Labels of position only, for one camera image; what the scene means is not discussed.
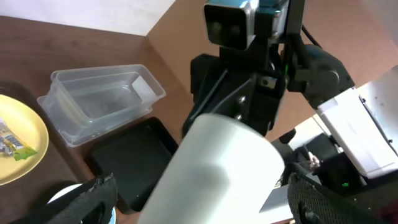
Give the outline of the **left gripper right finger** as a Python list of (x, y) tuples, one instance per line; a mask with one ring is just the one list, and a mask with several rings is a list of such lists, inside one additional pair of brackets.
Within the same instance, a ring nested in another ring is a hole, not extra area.
[(287, 198), (296, 223), (384, 223), (299, 173), (289, 177)]

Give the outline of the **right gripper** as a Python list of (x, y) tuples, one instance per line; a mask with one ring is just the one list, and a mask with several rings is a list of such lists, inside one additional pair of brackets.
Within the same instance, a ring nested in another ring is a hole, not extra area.
[(202, 114), (220, 114), (266, 136), (274, 127), (287, 77), (278, 44), (255, 40), (246, 50), (221, 48), (190, 62), (193, 108), (182, 126), (186, 135)]

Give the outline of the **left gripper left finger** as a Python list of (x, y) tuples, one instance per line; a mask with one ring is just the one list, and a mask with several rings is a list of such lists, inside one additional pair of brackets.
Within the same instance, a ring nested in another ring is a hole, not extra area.
[(44, 223), (107, 224), (118, 200), (118, 187), (112, 173), (101, 174), (78, 189), (72, 203), (55, 202), (12, 222), (12, 224)]

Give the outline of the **light blue bowl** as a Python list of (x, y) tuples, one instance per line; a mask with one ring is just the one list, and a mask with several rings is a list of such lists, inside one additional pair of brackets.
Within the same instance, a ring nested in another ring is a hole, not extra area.
[[(53, 195), (47, 203), (53, 204), (58, 201), (72, 203), (78, 197), (78, 193), (80, 192), (78, 189), (82, 185), (83, 184), (71, 184), (62, 188), (55, 195)], [(108, 224), (117, 224), (117, 222), (116, 207), (113, 207), (111, 210), (111, 217), (108, 221)]]

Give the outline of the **green snack wrapper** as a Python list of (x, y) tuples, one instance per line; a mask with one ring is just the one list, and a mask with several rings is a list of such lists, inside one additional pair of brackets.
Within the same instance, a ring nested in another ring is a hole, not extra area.
[(1, 119), (1, 153), (11, 156), (15, 161), (25, 160), (36, 155), (36, 151), (14, 134)]

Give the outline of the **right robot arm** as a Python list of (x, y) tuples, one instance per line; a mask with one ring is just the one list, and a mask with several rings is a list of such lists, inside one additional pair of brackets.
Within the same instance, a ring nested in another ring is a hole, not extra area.
[(304, 44), (303, 1), (207, 1), (206, 31), (219, 56), (191, 62), (194, 106), (183, 141), (139, 223), (259, 223), (281, 177), (297, 223), (379, 219), (285, 164), (266, 139), (284, 93), (299, 92), (368, 179), (397, 170), (397, 153), (345, 66), (317, 43)]

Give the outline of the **black waste tray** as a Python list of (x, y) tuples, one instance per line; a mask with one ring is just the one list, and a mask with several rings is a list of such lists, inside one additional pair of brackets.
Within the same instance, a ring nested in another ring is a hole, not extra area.
[(96, 175), (112, 173), (118, 186), (117, 208), (141, 212), (178, 144), (162, 122), (151, 117), (93, 145), (86, 162)]

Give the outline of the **clear plastic container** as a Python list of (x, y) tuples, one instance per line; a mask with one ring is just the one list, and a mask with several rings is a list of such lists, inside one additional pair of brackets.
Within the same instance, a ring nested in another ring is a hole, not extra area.
[(152, 110), (166, 95), (141, 64), (57, 70), (37, 99), (68, 147), (78, 147)]

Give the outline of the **yellow round plate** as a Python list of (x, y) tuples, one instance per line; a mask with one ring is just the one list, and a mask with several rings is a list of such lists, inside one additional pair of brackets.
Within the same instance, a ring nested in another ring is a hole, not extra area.
[(29, 173), (44, 158), (48, 146), (48, 130), (38, 113), (1, 95), (1, 185)]

